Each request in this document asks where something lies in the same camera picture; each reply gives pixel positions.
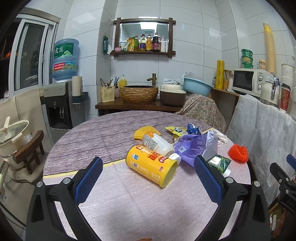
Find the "white plastic bottle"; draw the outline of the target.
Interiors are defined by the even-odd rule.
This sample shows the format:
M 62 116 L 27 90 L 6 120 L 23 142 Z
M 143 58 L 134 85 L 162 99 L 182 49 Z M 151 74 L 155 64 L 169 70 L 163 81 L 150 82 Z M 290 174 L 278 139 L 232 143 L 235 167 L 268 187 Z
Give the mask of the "white plastic bottle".
M 177 161 L 178 165 L 181 162 L 181 157 L 175 152 L 172 144 L 167 142 L 157 133 L 148 132 L 142 137 L 144 146 L 158 154 L 161 154 L 171 160 Z

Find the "yellow foam fruit net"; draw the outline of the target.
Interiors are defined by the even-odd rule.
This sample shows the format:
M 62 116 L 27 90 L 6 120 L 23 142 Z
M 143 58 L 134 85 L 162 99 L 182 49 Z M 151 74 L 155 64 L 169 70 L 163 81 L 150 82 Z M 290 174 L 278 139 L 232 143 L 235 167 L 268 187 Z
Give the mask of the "yellow foam fruit net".
M 143 136 L 146 133 L 156 133 L 157 135 L 161 136 L 161 133 L 153 126 L 143 126 L 135 131 L 134 139 L 135 140 L 142 140 Z

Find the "blue snack wrapper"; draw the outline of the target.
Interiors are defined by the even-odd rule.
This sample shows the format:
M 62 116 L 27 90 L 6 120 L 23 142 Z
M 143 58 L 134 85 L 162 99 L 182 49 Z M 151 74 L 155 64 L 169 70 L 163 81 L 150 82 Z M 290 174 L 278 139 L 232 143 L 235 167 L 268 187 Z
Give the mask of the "blue snack wrapper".
M 195 126 L 192 123 L 187 125 L 187 134 L 189 135 L 201 135 L 202 131 L 199 126 Z

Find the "brown white rice cooker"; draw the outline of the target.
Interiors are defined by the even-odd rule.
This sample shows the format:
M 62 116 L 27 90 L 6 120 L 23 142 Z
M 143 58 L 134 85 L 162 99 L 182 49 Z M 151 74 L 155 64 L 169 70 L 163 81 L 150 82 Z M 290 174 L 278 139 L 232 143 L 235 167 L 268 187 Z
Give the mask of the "brown white rice cooker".
M 181 107 L 184 105 L 186 92 L 181 85 L 162 84 L 160 88 L 160 100 L 165 106 Z

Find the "wooden framed mirror shelf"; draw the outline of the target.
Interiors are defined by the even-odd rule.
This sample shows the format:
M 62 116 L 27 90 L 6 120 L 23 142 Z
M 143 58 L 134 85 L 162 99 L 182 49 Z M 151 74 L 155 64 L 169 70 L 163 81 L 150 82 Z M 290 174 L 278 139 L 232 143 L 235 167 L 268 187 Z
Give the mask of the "wooden framed mirror shelf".
M 113 24 L 115 25 L 115 39 L 111 55 L 114 57 L 124 54 L 155 54 L 171 58 L 176 54 L 173 50 L 173 26 L 176 21 L 173 18 L 117 18 Z M 145 44 L 148 34 L 153 37 L 156 32 L 160 37 L 161 51 L 146 51 Z

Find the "dark sauce bottle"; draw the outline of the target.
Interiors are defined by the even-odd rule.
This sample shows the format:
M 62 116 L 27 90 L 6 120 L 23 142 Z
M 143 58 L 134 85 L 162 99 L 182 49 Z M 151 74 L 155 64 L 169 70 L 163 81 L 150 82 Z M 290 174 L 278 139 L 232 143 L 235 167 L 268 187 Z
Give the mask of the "dark sauce bottle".
M 154 52 L 161 51 L 160 37 L 157 32 L 152 37 L 152 51 L 154 51 Z

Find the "purple plastic bag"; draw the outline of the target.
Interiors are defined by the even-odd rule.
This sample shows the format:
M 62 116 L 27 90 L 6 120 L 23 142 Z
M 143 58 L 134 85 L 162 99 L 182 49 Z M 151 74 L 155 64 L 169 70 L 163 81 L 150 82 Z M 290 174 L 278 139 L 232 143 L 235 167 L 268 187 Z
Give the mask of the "purple plastic bag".
M 193 167 L 196 156 L 201 155 L 208 161 L 218 153 L 218 138 L 212 131 L 202 135 L 187 134 L 179 137 L 174 149 L 182 161 Z

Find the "yellow soap bottle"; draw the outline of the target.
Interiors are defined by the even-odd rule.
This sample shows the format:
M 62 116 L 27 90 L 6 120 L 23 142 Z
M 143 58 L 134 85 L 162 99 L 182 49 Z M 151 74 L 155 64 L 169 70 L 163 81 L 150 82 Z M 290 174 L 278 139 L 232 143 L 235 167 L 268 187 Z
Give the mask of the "yellow soap bottle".
M 125 78 L 125 75 L 123 74 L 122 78 L 118 81 L 119 90 L 121 90 L 125 86 L 127 86 L 127 80 Z

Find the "yellow cylindrical can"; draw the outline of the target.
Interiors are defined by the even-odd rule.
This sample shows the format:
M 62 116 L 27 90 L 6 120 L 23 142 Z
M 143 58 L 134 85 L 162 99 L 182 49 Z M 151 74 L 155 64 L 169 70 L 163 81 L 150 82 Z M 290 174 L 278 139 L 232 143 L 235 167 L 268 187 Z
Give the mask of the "yellow cylindrical can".
M 172 180 L 178 163 L 144 145 L 135 145 L 127 153 L 126 164 L 137 173 L 165 188 Z

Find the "red paper cup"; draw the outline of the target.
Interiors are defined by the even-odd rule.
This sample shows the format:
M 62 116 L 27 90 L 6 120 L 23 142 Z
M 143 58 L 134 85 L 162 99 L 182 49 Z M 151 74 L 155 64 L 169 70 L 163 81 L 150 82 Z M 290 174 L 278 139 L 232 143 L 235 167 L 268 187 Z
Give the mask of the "red paper cup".
M 281 92 L 280 92 L 280 111 L 283 113 L 287 112 L 288 109 L 288 104 L 290 101 L 290 92 L 291 92 L 291 88 L 283 83 L 281 85 Z

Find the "white tissue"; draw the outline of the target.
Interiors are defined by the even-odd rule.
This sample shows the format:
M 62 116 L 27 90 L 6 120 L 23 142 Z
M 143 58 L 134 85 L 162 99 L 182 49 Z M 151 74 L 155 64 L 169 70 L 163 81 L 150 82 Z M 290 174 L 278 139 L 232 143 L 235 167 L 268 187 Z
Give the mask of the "white tissue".
M 222 132 L 220 132 L 219 130 L 217 130 L 215 128 L 211 129 L 211 131 L 217 137 L 219 148 L 222 147 L 223 145 L 227 144 L 228 138 L 226 137 L 226 135 L 224 135 Z

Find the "brass faucet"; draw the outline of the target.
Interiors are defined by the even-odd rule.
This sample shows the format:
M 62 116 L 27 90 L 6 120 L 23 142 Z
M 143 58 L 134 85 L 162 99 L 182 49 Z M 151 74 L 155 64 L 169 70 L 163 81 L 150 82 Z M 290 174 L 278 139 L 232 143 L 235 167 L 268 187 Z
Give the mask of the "brass faucet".
M 147 81 L 150 81 L 152 83 L 152 86 L 156 86 L 156 81 L 157 81 L 157 74 L 152 73 L 151 78 L 147 78 Z

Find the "blue water jug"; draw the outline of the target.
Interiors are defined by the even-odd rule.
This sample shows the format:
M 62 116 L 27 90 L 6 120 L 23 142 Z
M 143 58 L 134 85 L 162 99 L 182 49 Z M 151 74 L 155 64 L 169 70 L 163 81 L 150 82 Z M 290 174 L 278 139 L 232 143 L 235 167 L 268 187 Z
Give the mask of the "blue water jug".
M 76 76 L 78 55 L 78 40 L 62 39 L 57 41 L 54 45 L 52 77 L 58 81 Z

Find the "yellow box package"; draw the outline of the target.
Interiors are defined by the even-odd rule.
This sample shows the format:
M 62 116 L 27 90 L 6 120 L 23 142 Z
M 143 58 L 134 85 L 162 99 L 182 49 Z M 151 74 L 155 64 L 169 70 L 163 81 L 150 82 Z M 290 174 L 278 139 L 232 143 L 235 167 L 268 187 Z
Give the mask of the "yellow box package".
M 215 88 L 222 89 L 224 82 L 224 61 L 217 60 Z

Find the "white microwave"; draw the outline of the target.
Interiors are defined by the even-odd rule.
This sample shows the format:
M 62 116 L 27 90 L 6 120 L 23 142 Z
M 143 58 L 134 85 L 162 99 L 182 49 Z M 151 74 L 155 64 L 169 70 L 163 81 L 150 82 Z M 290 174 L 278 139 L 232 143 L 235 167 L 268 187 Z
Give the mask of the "white microwave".
M 272 77 L 266 70 L 234 69 L 232 90 L 260 97 L 265 82 L 271 80 Z

